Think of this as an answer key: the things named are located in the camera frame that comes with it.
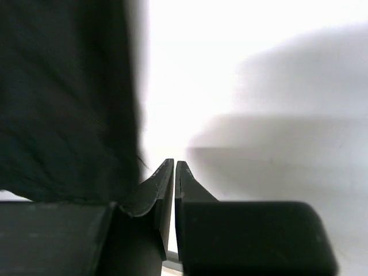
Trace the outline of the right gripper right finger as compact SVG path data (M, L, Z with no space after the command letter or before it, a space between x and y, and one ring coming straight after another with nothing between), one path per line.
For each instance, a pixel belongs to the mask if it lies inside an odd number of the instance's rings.
M175 229L185 275L336 275L316 211L298 201L219 201L175 171Z

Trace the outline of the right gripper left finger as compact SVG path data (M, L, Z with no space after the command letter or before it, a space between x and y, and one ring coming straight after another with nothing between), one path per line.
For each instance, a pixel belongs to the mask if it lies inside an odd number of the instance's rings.
M166 159L125 207L1 202L1 274L160 275L173 174Z

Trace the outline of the black pleated skirt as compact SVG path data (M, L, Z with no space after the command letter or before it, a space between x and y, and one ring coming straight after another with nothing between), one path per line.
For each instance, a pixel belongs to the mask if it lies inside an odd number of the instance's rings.
M140 180L124 1L1 2L1 189L126 204Z

